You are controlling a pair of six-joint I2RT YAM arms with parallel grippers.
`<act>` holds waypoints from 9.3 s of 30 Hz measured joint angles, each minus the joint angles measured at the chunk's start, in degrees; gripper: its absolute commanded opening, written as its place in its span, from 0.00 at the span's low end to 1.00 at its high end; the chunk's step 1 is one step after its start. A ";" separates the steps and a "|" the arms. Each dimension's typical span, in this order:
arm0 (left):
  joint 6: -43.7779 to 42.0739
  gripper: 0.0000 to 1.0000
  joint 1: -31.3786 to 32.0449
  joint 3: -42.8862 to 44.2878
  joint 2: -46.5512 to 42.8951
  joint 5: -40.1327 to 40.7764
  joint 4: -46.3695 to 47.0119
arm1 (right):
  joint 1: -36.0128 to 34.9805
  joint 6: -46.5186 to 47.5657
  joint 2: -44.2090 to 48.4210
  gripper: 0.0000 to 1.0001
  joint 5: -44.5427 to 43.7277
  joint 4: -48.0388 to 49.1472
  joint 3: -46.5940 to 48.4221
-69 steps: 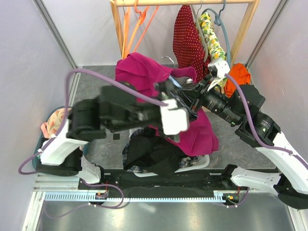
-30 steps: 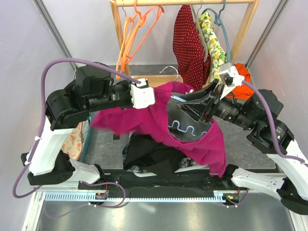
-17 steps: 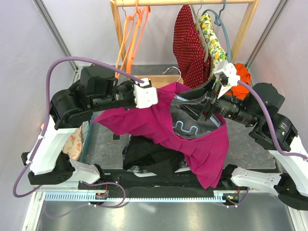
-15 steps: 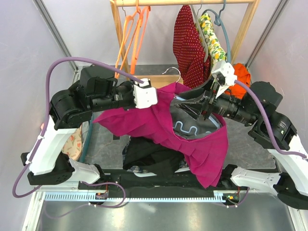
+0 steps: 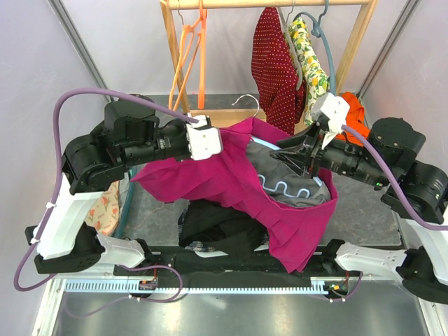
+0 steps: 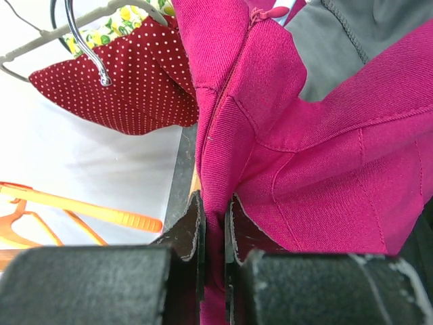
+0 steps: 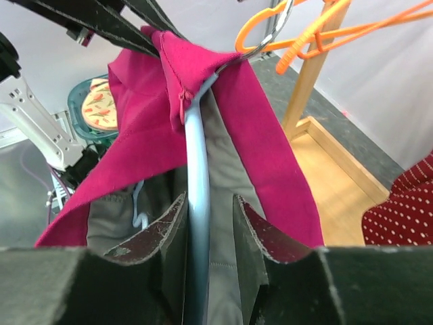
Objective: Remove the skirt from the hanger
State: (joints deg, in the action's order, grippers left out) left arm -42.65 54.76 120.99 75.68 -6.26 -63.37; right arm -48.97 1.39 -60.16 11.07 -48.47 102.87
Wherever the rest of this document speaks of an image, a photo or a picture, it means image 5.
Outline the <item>light blue hanger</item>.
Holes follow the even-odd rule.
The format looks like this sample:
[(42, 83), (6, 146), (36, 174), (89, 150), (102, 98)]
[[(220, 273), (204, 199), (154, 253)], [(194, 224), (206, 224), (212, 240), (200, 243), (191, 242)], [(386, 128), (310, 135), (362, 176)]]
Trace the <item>light blue hanger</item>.
[(246, 149), (246, 155), (253, 165), (262, 189), (272, 197), (279, 197), (288, 202), (289, 199), (309, 200), (310, 204), (327, 202), (328, 189), (325, 183), (317, 178), (301, 178), (281, 162), (270, 157), (270, 151), (279, 147), (251, 135), (251, 142)]

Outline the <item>lemon print skirt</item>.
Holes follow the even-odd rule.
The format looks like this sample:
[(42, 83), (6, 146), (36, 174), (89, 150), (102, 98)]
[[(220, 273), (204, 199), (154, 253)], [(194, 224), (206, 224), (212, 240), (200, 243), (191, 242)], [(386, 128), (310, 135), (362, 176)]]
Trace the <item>lemon print skirt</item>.
[(316, 100), (328, 91), (329, 79), (314, 52), (311, 35), (303, 17), (294, 19), (289, 24), (288, 30), (297, 50), (307, 88), (303, 123), (310, 126), (312, 124), (311, 109)]

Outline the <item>magenta pleated skirt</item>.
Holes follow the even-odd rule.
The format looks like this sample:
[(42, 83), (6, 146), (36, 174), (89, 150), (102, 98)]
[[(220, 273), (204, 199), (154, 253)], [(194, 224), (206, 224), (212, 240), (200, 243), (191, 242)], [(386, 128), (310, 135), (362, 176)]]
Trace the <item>magenta pleated skirt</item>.
[(263, 190), (255, 168), (246, 156), (252, 137), (271, 144), (288, 137), (284, 131), (257, 118), (220, 129), (223, 150), (207, 160), (173, 158), (146, 164), (134, 177), (160, 202), (205, 199), (247, 213), (263, 224), (269, 235), (269, 252), (287, 272), (301, 272), (315, 252), (331, 216), (338, 193), (330, 171), (318, 177), (328, 187), (330, 200), (322, 205), (294, 209), (275, 202)]

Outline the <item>red polka dot skirt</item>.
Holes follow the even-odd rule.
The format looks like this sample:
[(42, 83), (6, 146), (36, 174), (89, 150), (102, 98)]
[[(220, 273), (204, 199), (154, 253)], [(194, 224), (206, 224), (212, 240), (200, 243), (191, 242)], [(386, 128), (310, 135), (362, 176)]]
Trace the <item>red polka dot skirt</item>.
[(255, 27), (251, 73), (266, 122), (294, 134), (305, 109), (307, 89), (296, 74), (275, 7), (266, 7)]

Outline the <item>black pleated skirt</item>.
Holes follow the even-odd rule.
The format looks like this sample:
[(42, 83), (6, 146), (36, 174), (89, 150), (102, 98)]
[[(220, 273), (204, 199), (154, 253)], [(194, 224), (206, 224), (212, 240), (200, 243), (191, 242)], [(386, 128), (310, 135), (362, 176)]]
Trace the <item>black pleated skirt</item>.
[(265, 233), (266, 227), (247, 213), (199, 199), (188, 203), (178, 245), (184, 248), (192, 241), (202, 241), (231, 257), (247, 260)]

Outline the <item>navy plaid skirt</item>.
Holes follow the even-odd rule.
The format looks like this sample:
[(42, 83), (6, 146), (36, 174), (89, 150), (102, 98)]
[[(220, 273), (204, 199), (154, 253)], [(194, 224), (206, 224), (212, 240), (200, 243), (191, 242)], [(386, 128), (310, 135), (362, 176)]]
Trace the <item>navy plaid skirt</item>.
[[(178, 218), (178, 242), (181, 243), (181, 234), (183, 231), (183, 226), (186, 221), (186, 215), (188, 212), (188, 206), (182, 211), (181, 215)], [(269, 235), (267, 233), (263, 234), (260, 240), (260, 247), (269, 244)], [(217, 248), (213, 247), (209, 243), (205, 243), (203, 241), (192, 241), (187, 246), (184, 246), (184, 249), (194, 252), (201, 253), (214, 253), (221, 252)]]

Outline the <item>orange hanger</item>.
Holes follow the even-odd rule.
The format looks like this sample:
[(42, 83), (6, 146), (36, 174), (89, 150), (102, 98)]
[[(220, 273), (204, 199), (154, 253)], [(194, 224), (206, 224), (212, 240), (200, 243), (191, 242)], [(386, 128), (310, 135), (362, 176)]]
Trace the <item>orange hanger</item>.
[[(193, 25), (189, 24), (185, 25), (181, 32), (181, 42), (179, 45), (180, 48), (179, 60), (175, 68), (174, 79), (172, 82), (171, 90), (169, 92), (169, 109), (171, 110), (176, 110), (181, 103), (181, 99), (186, 97), (186, 93), (184, 91), (188, 83), (190, 72), (197, 58), (197, 54), (200, 53), (200, 31), (201, 31), (201, 24), (200, 19), (198, 19)], [(174, 101), (175, 84), (177, 84), (177, 80), (181, 77), (181, 71), (184, 69), (186, 61), (188, 59), (188, 55), (190, 54), (190, 50), (194, 42), (196, 42), (196, 45), (192, 52), (190, 63), (188, 65), (186, 73), (184, 74), (183, 79), (181, 80), (181, 85), (178, 86), (178, 97), (176, 98), (176, 101)]]
[(198, 109), (204, 109), (205, 106), (205, 84), (206, 84), (206, 50), (207, 50), (207, 9), (204, 7), (203, 0), (199, 0), (199, 19), (201, 24), (200, 31), (200, 66), (199, 66), (199, 90), (197, 96)]

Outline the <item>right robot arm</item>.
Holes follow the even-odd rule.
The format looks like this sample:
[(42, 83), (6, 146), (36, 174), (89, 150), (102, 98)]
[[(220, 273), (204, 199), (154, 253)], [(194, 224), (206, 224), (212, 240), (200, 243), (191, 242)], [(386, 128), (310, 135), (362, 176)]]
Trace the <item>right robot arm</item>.
[(382, 118), (367, 136), (342, 125), (358, 144), (333, 139), (316, 123), (278, 142), (270, 155), (299, 175), (327, 169), (340, 176), (384, 190), (381, 202), (407, 221), (421, 245), (388, 251), (332, 240), (333, 251), (320, 259), (331, 276), (342, 270), (372, 274), (402, 284), (422, 300), (447, 303), (447, 174), (417, 160), (426, 141), (402, 118)]

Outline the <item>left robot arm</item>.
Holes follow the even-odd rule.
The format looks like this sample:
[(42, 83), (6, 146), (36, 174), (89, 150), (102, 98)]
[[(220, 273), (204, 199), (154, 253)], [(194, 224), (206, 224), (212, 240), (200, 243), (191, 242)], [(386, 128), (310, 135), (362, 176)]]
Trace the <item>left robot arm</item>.
[(153, 269), (141, 240), (108, 237), (85, 220), (92, 205), (131, 167), (167, 158), (190, 159), (189, 129), (196, 121), (151, 99), (119, 94), (104, 107), (104, 119), (89, 134), (57, 146), (56, 191), (36, 227), (26, 229), (36, 247), (39, 274), (81, 272), (101, 264), (124, 265), (138, 275)]

